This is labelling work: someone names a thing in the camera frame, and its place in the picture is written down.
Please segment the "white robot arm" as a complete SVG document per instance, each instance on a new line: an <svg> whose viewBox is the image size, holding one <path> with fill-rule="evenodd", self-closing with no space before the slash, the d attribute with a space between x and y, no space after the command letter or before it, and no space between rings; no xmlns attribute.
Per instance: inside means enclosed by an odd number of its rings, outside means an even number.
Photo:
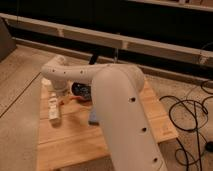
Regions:
<svg viewBox="0 0 213 171"><path fill-rule="evenodd" d="M56 89L68 81L89 84L92 103L116 171L168 171L140 101L144 75L129 64L63 66L52 59L41 69Z"/></svg>

